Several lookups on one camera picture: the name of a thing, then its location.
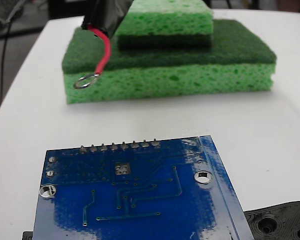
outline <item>sponge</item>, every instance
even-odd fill
[[[202,0],[136,0],[117,31],[118,46],[206,46],[213,27],[213,12]]]
[[[272,86],[276,55],[235,20],[214,21],[211,48],[121,51],[117,37],[112,44],[112,56],[100,80],[76,90],[74,82],[94,71],[104,47],[93,33],[75,31],[62,63],[69,104],[268,91]]]

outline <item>black plastic part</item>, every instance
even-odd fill
[[[33,231],[24,231],[22,235],[22,240],[32,240],[33,235]]]
[[[91,24],[112,38],[133,2],[134,0],[89,0],[82,29],[86,30]]]
[[[300,240],[300,201],[244,212],[254,240]]]

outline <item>dark green scouring pad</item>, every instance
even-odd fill
[[[74,82],[94,71],[104,47],[93,33],[75,31],[62,63],[69,104],[268,91],[272,86],[276,55],[234,20],[214,21],[211,48],[119,51],[117,42],[114,37],[112,56],[100,80],[77,90]]]
[[[213,12],[202,0],[136,0],[117,31],[118,47],[210,46],[213,29]]]

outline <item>white surface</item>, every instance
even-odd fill
[[[300,14],[217,10],[277,54],[272,92],[66,105],[81,18],[50,21],[0,109],[0,239],[32,231],[46,150],[212,135],[244,211],[300,200]]]

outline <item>gray floor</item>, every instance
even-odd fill
[[[4,65],[4,94],[7,93],[22,63],[37,40],[39,33],[13,37],[8,40]],[[4,41],[0,40],[0,68]]]

